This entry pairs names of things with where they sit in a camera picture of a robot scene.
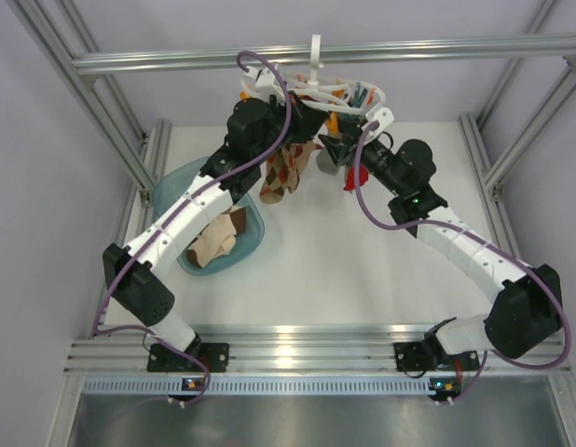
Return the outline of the orange clothes peg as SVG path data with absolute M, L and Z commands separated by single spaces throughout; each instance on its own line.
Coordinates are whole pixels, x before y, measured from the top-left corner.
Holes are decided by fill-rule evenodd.
M 329 136 L 333 138 L 337 138 L 339 136 L 340 132 L 337 112 L 330 113 L 329 118 L 325 122 L 325 126 Z

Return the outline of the red sock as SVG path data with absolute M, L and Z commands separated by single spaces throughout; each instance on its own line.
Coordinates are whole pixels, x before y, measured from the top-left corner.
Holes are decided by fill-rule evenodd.
M 345 184 L 343 190 L 346 192 L 353 192 L 356 189 L 355 186 L 355 171 L 354 168 L 345 169 Z M 360 167 L 359 169 L 359 180 L 360 186 L 364 186 L 369 180 L 370 174 L 365 167 Z

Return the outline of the white round clip hanger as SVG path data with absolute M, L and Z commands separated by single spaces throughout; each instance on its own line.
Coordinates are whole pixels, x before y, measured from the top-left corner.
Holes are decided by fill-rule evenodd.
M 247 66 L 251 65 L 258 69 L 268 68 L 277 77 L 280 82 L 283 94 L 285 91 L 293 91 L 305 105 L 321 110 L 324 112 L 337 112 L 338 114 L 359 116 L 366 120 L 364 114 L 377 104 L 386 107 L 386 96 L 383 90 L 373 84 L 351 80 L 351 79 L 334 79 L 332 77 L 323 77 L 320 71 L 322 64 L 322 38 L 315 34 L 311 37 L 309 50 L 309 71 L 306 74 L 287 73 L 284 67 L 279 63 L 271 63 L 265 60 L 262 55 L 249 50 L 243 50 L 237 55 L 237 65 L 242 70 L 242 74 L 247 71 Z M 362 83 L 371 89 L 368 102 L 364 110 L 349 111 L 348 101 L 350 94 L 353 92 L 357 82 Z M 241 89 L 240 96 L 243 99 L 251 99 L 249 95 Z M 279 101 L 271 96 L 267 102 L 275 100 L 280 104 L 286 101 L 286 95 Z

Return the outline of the argyle beige orange sock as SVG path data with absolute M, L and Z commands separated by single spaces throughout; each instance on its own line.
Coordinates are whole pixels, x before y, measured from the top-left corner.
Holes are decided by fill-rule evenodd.
M 259 191 L 261 202 L 273 205 L 286 194 L 294 193 L 311 155 L 321 149 L 322 146 L 315 142 L 285 144 L 267 161 L 266 176 Z

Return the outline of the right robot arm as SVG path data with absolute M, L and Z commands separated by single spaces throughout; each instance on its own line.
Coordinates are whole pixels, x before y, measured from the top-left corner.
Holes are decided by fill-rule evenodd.
M 410 139 L 392 151 L 379 140 L 378 127 L 377 123 L 349 123 L 340 137 L 320 138 L 335 164 L 350 164 L 355 170 L 354 191 L 363 213 L 376 226 L 389 231 L 404 229 L 440 252 L 491 302 L 485 315 L 446 319 L 428 330 L 423 340 L 427 362 L 443 370 L 459 354 L 484 351 L 519 366 L 520 358 L 531 349 L 563 332 L 563 351 L 548 365 L 562 363 L 571 340 L 560 278 L 554 268 L 548 264 L 534 268 L 475 233 L 432 189 L 436 166 L 431 147 Z M 360 169 L 366 169 L 392 193 L 391 224 L 380 222 L 367 208 Z

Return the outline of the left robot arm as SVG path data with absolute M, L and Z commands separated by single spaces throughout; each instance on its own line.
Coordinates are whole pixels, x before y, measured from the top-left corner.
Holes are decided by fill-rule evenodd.
M 211 222 L 252 189 L 269 158 L 286 144 L 311 141 L 327 117 L 293 92 L 284 103 L 273 98 L 239 101 L 226 122 L 222 145 L 186 191 L 138 237 L 103 252 L 106 297 L 167 345 L 177 368 L 198 364 L 200 339 L 174 308 L 175 297 L 164 283 L 168 270 Z

